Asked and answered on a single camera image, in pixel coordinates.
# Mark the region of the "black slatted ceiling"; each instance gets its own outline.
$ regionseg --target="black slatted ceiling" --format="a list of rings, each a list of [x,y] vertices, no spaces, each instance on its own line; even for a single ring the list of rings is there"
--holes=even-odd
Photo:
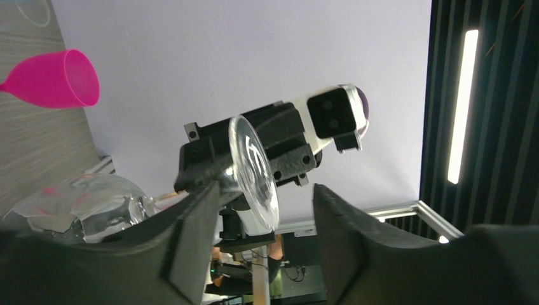
[[[447,180],[464,35],[479,30],[457,185]],[[420,199],[461,231],[539,224],[539,0],[432,5]],[[437,239],[418,217],[394,226]]]

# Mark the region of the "fluorescent light fixture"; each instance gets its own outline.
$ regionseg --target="fluorescent light fixture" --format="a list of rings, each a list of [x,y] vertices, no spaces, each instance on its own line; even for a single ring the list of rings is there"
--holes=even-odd
[[[440,235],[440,238],[438,238],[438,241],[440,243],[449,243],[449,239],[443,235]]]
[[[458,183],[458,177],[460,175],[460,163],[462,161],[464,136],[466,134],[466,121],[468,119],[470,92],[472,91],[478,36],[478,30],[469,30],[464,37],[464,51],[460,67],[455,121],[453,123],[453,139],[451,140],[451,155],[449,157],[449,170],[447,173],[447,179],[453,184]]]

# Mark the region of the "wood grain panel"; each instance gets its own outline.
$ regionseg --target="wood grain panel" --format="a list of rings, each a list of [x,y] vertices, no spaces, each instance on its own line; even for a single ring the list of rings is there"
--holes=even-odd
[[[0,81],[25,58],[65,49],[52,14],[45,28],[0,32]],[[3,92],[0,140],[0,214],[43,187],[79,175],[99,161],[84,110],[44,109]]]

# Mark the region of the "pink silicone cup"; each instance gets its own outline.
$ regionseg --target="pink silicone cup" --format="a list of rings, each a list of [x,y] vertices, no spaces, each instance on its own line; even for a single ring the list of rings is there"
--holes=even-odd
[[[20,62],[0,91],[46,108],[93,106],[100,94],[97,73],[79,50],[37,55]]]

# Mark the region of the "white backdrop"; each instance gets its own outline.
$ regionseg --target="white backdrop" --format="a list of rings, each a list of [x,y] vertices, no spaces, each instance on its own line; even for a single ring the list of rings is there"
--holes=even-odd
[[[206,125],[328,85],[370,103],[364,150],[324,151],[311,183],[360,208],[417,200],[430,0],[53,0],[65,45],[102,95],[97,148],[147,194],[172,190],[183,125]],[[279,189],[284,221],[311,215],[311,185]]]

